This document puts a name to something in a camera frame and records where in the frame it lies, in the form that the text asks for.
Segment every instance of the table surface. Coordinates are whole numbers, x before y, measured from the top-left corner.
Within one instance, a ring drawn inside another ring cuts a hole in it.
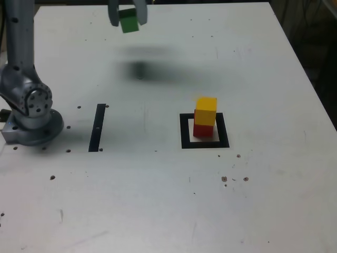
[[[106,6],[41,7],[35,56],[71,128],[0,138],[0,252],[337,251],[337,133],[268,3],[149,6],[130,34]],[[230,148],[181,149],[200,95]]]

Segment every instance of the cable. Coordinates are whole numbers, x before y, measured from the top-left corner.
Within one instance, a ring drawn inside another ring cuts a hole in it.
[[[318,11],[319,11],[320,8],[321,8],[321,5],[322,5],[322,0],[320,0],[320,2],[318,3],[318,6],[317,6],[316,11],[315,11],[315,14],[314,14],[313,17],[312,17],[310,26],[312,26],[312,24],[314,23],[314,21],[315,21],[315,19],[316,19],[316,16],[317,16],[317,13],[318,13]]]
[[[2,21],[1,21],[1,29],[0,29],[0,54],[1,54],[1,47],[2,47],[2,39],[4,37],[5,22],[6,22],[5,0],[2,0]]]
[[[285,4],[284,4],[283,13],[282,13],[282,18],[281,18],[281,26],[282,26],[282,27],[283,27],[283,25],[284,25],[285,15],[286,15],[286,12],[287,12],[287,10],[288,10],[288,4],[289,4],[289,0],[286,0],[286,1],[285,1]]]
[[[309,26],[309,23],[306,19],[306,11],[309,8],[310,2],[311,2],[311,0],[302,0],[303,17],[304,17],[304,21],[305,21],[305,24],[306,24],[307,27]]]

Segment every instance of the yellow cube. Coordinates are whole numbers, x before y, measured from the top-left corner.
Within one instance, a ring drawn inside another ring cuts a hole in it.
[[[201,97],[196,102],[194,123],[196,125],[215,125],[216,98]]]

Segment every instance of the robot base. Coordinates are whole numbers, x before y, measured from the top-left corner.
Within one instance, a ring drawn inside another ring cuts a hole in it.
[[[22,129],[15,123],[11,113],[3,130],[2,135],[7,144],[21,144],[35,146],[54,139],[63,129],[63,119],[59,112],[51,109],[49,123],[36,130]]]

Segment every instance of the red cube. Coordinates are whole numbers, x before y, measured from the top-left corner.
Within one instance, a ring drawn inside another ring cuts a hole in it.
[[[212,137],[213,126],[212,125],[196,125],[193,124],[193,136],[194,137]]]

